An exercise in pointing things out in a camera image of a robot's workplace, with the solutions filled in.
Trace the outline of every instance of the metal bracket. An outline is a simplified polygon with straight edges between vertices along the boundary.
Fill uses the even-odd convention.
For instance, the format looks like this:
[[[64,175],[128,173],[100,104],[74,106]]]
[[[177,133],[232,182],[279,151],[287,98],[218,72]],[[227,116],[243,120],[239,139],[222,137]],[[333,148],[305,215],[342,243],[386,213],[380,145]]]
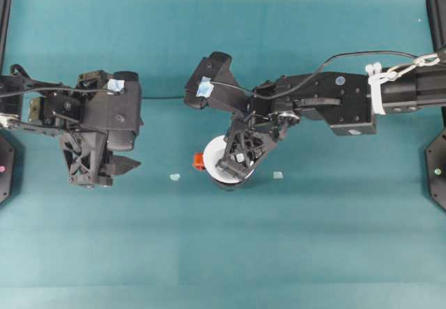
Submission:
[[[446,129],[427,147],[425,156],[431,196],[446,209]]]
[[[0,135],[0,203],[11,193],[13,179],[15,149]]]

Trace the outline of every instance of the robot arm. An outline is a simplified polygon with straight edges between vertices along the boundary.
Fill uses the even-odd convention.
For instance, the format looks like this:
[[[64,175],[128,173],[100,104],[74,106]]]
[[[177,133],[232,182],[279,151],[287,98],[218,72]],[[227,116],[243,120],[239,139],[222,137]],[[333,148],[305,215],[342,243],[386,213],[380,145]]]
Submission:
[[[446,68],[437,56],[418,61],[384,70],[393,80],[378,85],[381,114],[446,104]],[[226,135],[209,143],[203,153],[208,173],[225,188],[242,184],[302,118],[324,120],[339,136],[376,133],[378,110],[371,76],[336,72],[282,76],[248,91],[238,86],[230,63],[228,54],[213,52],[201,61],[185,87],[186,105],[197,109],[208,105],[233,113]],[[197,96],[203,77],[213,85],[208,97]]]
[[[22,121],[23,95],[38,92]],[[103,70],[79,76],[77,86],[40,82],[19,65],[0,76],[3,129],[58,137],[72,185],[111,186],[113,176],[140,163],[115,151],[131,151],[141,125],[138,74]]]

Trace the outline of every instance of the teal backdrop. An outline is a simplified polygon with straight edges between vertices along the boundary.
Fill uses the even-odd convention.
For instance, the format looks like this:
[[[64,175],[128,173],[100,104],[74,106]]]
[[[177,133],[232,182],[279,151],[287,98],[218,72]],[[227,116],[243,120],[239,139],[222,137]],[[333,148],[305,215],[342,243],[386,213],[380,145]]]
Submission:
[[[432,50],[425,0],[13,0],[3,73],[20,63],[74,85],[135,70],[145,96],[174,96],[214,50],[253,87],[378,49]],[[375,61],[401,59],[332,70]],[[141,115],[128,155],[142,165],[110,189],[70,186],[56,140],[8,134],[19,155],[0,205],[0,308],[444,306],[446,214],[422,153],[440,110],[380,116],[361,137],[303,121],[229,193],[191,166],[228,114],[144,100]]]

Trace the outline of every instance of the black metal frame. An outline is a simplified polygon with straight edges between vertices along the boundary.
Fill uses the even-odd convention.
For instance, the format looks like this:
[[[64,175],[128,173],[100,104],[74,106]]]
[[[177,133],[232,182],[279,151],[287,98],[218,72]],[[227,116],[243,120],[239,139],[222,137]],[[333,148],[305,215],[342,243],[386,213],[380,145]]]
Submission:
[[[0,72],[3,68],[3,57],[6,46],[6,35],[8,33],[8,23],[11,0],[0,0]]]

